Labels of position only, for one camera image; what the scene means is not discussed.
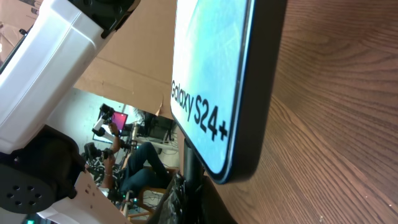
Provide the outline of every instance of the white wall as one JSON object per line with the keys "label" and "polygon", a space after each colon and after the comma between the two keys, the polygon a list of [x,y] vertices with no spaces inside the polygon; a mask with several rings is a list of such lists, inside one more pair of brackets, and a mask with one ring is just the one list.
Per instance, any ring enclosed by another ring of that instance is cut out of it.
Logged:
{"label": "white wall", "polygon": [[[123,112],[124,104],[97,96],[76,88],[69,91],[47,120],[47,125],[71,137],[79,146],[80,153],[84,152],[84,145],[94,142],[98,149],[110,147],[110,144],[93,140],[91,129],[97,122],[100,106],[105,103],[115,111]],[[126,123],[136,121],[133,107],[126,105],[123,113],[128,114]]]}

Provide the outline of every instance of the wooden surface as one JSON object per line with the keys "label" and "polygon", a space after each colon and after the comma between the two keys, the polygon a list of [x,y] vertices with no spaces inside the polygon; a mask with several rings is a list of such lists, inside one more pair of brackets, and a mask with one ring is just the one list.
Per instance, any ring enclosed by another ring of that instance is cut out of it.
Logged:
{"label": "wooden surface", "polygon": [[239,223],[398,223],[398,1],[291,0]]}

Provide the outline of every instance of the wooden table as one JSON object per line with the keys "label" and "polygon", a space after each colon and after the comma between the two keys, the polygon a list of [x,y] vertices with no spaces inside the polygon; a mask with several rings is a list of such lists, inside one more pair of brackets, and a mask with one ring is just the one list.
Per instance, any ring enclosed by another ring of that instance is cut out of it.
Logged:
{"label": "wooden table", "polygon": [[398,223],[398,1],[291,0],[239,223]]}

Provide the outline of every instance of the blue pants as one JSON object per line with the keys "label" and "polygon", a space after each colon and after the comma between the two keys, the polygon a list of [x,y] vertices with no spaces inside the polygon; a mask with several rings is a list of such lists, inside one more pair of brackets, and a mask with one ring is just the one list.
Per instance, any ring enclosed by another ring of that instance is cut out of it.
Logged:
{"label": "blue pants", "polygon": [[[153,170],[144,169],[146,160]],[[145,186],[166,189],[170,180],[171,178],[157,156],[154,146],[150,142],[145,142],[128,159],[120,191],[132,190],[137,196]]]}

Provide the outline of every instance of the person's arm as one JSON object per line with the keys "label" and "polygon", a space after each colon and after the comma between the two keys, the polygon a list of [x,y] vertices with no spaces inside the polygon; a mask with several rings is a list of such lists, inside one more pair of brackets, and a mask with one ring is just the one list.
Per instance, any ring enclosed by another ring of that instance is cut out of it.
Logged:
{"label": "person's arm", "polygon": [[116,158],[113,155],[110,155],[107,159],[104,159],[105,173],[101,187],[107,189],[113,188],[113,165],[115,162]]}
{"label": "person's arm", "polygon": [[109,130],[111,130],[112,134],[114,134],[114,139],[113,139],[113,143],[111,146],[111,150],[115,154],[120,150],[119,130],[115,123],[109,124]]}

